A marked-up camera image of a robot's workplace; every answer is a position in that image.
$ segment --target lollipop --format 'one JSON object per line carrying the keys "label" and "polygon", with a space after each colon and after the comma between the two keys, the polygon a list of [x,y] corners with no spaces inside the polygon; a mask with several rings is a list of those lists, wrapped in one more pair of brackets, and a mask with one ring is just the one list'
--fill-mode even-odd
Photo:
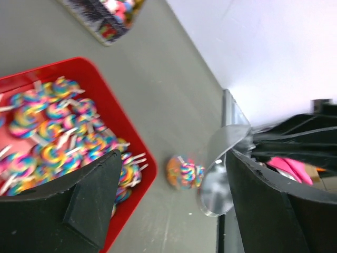
{"label": "lollipop", "polygon": [[8,196],[15,196],[18,195],[19,193],[28,190],[30,188],[35,187],[35,181],[30,180],[30,181],[20,181],[13,186],[10,187],[10,189],[7,191]]}
{"label": "lollipop", "polygon": [[71,93],[68,82],[66,81],[64,76],[59,77],[52,84],[52,88],[53,88],[54,94],[61,99],[68,97]]}
{"label": "lollipop", "polygon": [[42,148],[40,153],[40,160],[42,164],[57,169],[61,167],[67,159],[67,156],[63,150],[57,149],[55,145],[48,144]]}
{"label": "lollipop", "polygon": [[5,171],[1,174],[7,181],[0,189],[3,195],[15,179],[23,180],[29,177],[36,168],[36,160],[28,154],[12,153],[2,160]]}
{"label": "lollipop", "polygon": [[47,142],[55,141],[62,131],[61,125],[52,120],[46,120],[38,127],[39,135]]}
{"label": "lollipop", "polygon": [[96,118],[97,109],[94,101],[91,99],[81,99],[78,101],[71,100],[73,102],[73,110],[78,114],[85,114],[87,117]]}
{"label": "lollipop", "polygon": [[54,103],[47,107],[46,113],[48,118],[52,120],[60,120],[70,115],[70,110],[62,104],[60,105]]}
{"label": "lollipop", "polygon": [[133,179],[133,169],[131,166],[122,166],[119,186],[123,187],[128,185]]}
{"label": "lollipop", "polygon": [[98,133],[89,133],[84,137],[84,143],[91,151],[100,151],[106,147],[106,142]]}
{"label": "lollipop", "polygon": [[52,82],[48,82],[42,85],[42,89],[44,91],[44,94],[47,96],[49,103],[55,103],[61,100],[61,98],[54,94],[52,85]]}
{"label": "lollipop", "polygon": [[40,138],[38,134],[36,134],[36,129],[30,129],[25,128],[23,126],[18,125],[15,121],[12,121],[9,125],[9,131],[10,133],[20,139],[28,139],[31,138],[33,141],[35,141],[38,144],[41,144],[42,146],[45,146],[48,144],[45,140]]}
{"label": "lollipop", "polygon": [[14,120],[17,124],[26,128],[37,127],[36,111],[28,105],[16,109],[14,112]]}
{"label": "lollipop", "polygon": [[34,177],[36,185],[40,186],[55,179],[55,173],[52,168],[49,168],[46,165],[42,165],[36,167],[34,171]]}
{"label": "lollipop", "polygon": [[127,189],[127,190],[123,191],[121,194],[116,196],[115,203],[120,204],[120,203],[124,202],[125,200],[127,200],[130,197],[131,192],[132,192],[131,189]]}
{"label": "lollipop", "polygon": [[89,163],[100,158],[104,153],[102,151],[89,151],[83,158],[81,166],[86,166]]}
{"label": "lollipop", "polygon": [[82,90],[81,87],[79,86],[79,84],[75,81],[68,80],[68,86],[69,86],[69,89],[70,89],[70,92],[71,92],[70,97],[74,97],[77,94],[81,94],[81,93],[85,92],[85,90]]}
{"label": "lollipop", "polygon": [[88,148],[86,147],[86,145],[84,143],[84,137],[82,137],[82,136],[79,136],[79,137],[74,136],[73,138],[75,139],[75,146],[78,147],[78,148],[80,148],[78,152],[81,155],[87,154],[88,153]]}
{"label": "lollipop", "polygon": [[42,111],[48,106],[48,97],[36,90],[29,90],[23,94],[23,100],[36,112]]}
{"label": "lollipop", "polygon": [[9,103],[14,108],[19,108],[21,105],[23,105],[23,93],[16,93],[9,99]]}
{"label": "lollipop", "polygon": [[81,164],[81,155],[78,153],[70,154],[64,165],[62,166],[62,171],[58,174],[58,176],[66,175],[69,172],[76,170]]}

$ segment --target red tray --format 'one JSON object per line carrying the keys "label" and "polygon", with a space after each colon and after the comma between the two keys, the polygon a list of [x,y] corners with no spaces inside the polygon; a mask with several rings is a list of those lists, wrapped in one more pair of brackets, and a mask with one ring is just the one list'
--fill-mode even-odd
{"label": "red tray", "polygon": [[[100,251],[101,253],[106,253],[154,181],[157,175],[157,166],[150,151],[145,146],[98,69],[85,58],[75,57],[1,78],[0,93],[3,93],[4,96],[0,106],[8,105],[8,99],[11,95],[31,89],[34,81],[55,81],[62,75],[78,82],[81,88],[85,89],[86,92],[83,94],[83,97],[95,101],[97,112],[101,115],[101,119],[105,124],[117,137],[131,143],[129,151],[133,154],[146,152],[148,167],[142,171],[141,183],[133,188],[129,199],[118,205],[116,214],[110,221],[105,247]],[[8,113],[6,125],[12,121],[12,118],[12,113]],[[8,153],[15,151],[28,152],[34,145],[34,142],[31,140],[20,140],[12,137],[7,127],[0,128],[0,139],[0,148],[8,144],[13,145],[13,148]]]}

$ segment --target lollipop stick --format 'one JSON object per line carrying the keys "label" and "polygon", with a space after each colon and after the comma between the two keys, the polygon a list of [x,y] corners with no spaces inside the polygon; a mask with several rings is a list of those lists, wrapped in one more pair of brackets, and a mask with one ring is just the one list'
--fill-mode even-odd
{"label": "lollipop stick", "polygon": [[3,195],[11,186],[12,182],[15,180],[16,174],[13,174],[1,187],[0,189],[0,195]]}
{"label": "lollipop stick", "polygon": [[139,155],[135,155],[135,156],[133,157],[133,160],[136,160],[137,158],[143,157],[143,156],[145,156],[145,155],[146,155],[146,153],[141,153],[141,154],[139,154]]}
{"label": "lollipop stick", "polygon": [[72,138],[70,139],[70,145],[69,145],[69,149],[72,150],[74,149],[75,145],[76,145],[76,139],[77,139],[77,135],[73,135]]}
{"label": "lollipop stick", "polygon": [[180,163],[185,163],[185,161],[183,160],[183,158],[181,156],[178,157],[178,160]]}
{"label": "lollipop stick", "polygon": [[9,150],[11,149],[12,145],[7,145],[6,147],[4,147],[3,149],[1,149],[0,151],[0,158]]}
{"label": "lollipop stick", "polygon": [[142,163],[142,162],[145,162],[146,161],[146,158],[144,159],[140,159],[138,161],[133,161],[131,164],[134,165],[134,164],[139,164],[139,163]]}
{"label": "lollipop stick", "polygon": [[148,163],[139,168],[140,171],[144,170],[148,166]]}
{"label": "lollipop stick", "polygon": [[37,93],[42,92],[42,83],[40,80],[34,82],[33,85]]}
{"label": "lollipop stick", "polygon": [[37,144],[39,144],[39,145],[41,145],[41,146],[47,146],[48,145],[48,142],[46,141],[46,140],[44,140],[44,139],[42,139],[39,135],[37,135],[37,134],[33,134],[32,136],[31,136],[31,139],[33,140],[33,141],[35,141]]}
{"label": "lollipop stick", "polygon": [[13,105],[3,106],[3,107],[0,107],[0,112],[10,111],[13,108],[14,108]]}
{"label": "lollipop stick", "polygon": [[70,155],[72,153],[77,152],[78,150],[80,150],[80,147],[74,148],[73,150],[66,152],[65,155]]}

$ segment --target gray table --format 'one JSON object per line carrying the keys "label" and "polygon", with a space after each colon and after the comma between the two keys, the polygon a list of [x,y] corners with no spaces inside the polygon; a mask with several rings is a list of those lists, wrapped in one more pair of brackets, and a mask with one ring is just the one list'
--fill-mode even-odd
{"label": "gray table", "polygon": [[164,165],[219,128],[222,91],[167,4],[148,0],[135,27],[111,47],[54,0],[2,1],[0,24],[1,76],[88,57],[158,162],[156,181],[111,252],[215,252],[217,220],[201,214],[195,191],[168,186]]}

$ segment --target white wall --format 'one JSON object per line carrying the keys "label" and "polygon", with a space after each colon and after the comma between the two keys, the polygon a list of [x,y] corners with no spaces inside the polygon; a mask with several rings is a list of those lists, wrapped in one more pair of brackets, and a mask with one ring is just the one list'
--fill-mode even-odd
{"label": "white wall", "polygon": [[336,0],[167,0],[253,125],[337,99]]}

